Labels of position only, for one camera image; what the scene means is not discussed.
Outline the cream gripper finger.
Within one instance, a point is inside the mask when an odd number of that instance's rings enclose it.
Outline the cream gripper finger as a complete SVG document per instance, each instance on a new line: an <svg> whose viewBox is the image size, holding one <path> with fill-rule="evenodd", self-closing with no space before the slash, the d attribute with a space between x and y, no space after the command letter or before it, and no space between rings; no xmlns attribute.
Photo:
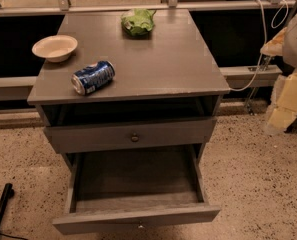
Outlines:
<svg viewBox="0 0 297 240"><path fill-rule="evenodd" d="M280 75L273 87L271 104L266 111L264 132L277 135L297 119L297 69L289 76Z"/></svg>

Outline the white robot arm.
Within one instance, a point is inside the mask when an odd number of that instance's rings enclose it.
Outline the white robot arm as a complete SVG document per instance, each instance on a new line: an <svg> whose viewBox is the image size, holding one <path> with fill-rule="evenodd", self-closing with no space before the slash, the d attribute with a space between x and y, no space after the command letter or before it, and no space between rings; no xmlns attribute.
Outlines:
<svg viewBox="0 0 297 240"><path fill-rule="evenodd" d="M277 78L266 112L264 130L269 135L276 135L297 119L297 13L285 28L263 45L260 52L270 57L281 56L294 68L289 76Z"/></svg>

